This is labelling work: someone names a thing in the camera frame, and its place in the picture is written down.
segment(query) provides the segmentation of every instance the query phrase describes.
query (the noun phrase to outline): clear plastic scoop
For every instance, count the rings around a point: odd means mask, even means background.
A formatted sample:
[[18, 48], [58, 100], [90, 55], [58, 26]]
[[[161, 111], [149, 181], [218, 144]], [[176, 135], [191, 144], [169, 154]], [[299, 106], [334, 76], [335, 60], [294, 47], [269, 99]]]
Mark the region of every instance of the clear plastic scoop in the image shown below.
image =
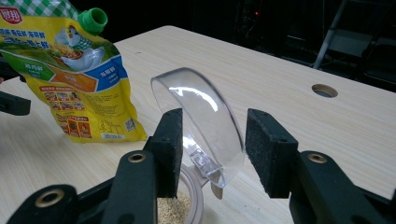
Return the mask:
[[183, 110], [183, 147], [212, 184], [223, 189], [244, 162], [245, 145], [231, 108], [215, 86], [190, 69], [151, 79], [161, 111]]

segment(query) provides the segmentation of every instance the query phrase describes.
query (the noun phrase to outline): green spout cap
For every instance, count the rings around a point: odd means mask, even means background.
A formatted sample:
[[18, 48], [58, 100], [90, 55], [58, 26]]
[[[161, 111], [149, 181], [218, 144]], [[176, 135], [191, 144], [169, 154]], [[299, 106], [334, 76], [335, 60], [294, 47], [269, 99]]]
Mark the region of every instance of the green spout cap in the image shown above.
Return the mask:
[[107, 15], [102, 9], [94, 7], [81, 12], [78, 15], [78, 22], [90, 35], [99, 35], [107, 24]]

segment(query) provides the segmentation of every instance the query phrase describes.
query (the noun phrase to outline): chair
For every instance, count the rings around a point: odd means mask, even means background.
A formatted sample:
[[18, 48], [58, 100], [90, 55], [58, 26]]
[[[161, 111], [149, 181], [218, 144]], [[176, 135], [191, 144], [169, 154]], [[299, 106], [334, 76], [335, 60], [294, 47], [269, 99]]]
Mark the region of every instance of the chair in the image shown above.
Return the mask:
[[389, 35], [389, 31], [396, 25], [395, 3], [393, 1], [389, 6], [384, 22], [362, 53], [353, 77], [362, 83], [393, 92], [396, 92], [396, 34]]

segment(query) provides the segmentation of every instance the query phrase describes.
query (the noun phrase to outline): yellow snack bag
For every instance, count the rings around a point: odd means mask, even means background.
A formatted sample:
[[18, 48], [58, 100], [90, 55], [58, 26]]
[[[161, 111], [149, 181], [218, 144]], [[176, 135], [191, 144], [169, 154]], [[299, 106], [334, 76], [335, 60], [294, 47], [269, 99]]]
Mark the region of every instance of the yellow snack bag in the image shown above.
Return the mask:
[[100, 8], [63, 0], [0, 0], [0, 52], [73, 142], [147, 138], [117, 48], [98, 36]]

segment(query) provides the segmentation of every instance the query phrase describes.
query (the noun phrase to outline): wooden table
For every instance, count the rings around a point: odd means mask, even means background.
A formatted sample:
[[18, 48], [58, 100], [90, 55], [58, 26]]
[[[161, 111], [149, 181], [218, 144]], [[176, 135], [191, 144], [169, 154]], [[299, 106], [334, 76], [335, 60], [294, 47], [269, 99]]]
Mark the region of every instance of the wooden table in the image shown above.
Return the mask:
[[[390, 198], [396, 187], [396, 94], [290, 63], [207, 36], [165, 26], [116, 43], [131, 85], [131, 100], [148, 135], [161, 118], [150, 79], [189, 67], [208, 77], [232, 108], [245, 135], [248, 108], [273, 115], [299, 150], [331, 156], [355, 183]], [[338, 95], [322, 97], [316, 84]], [[32, 100], [31, 113], [0, 113], [0, 223], [38, 189], [69, 184], [78, 193], [114, 176], [125, 153], [144, 141], [75, 144], [16, 78], [0, 91]], [[269, 199], [248, 157], [222, 200], [203, 188], [204, 223], [292, 223], [289, 200]]]

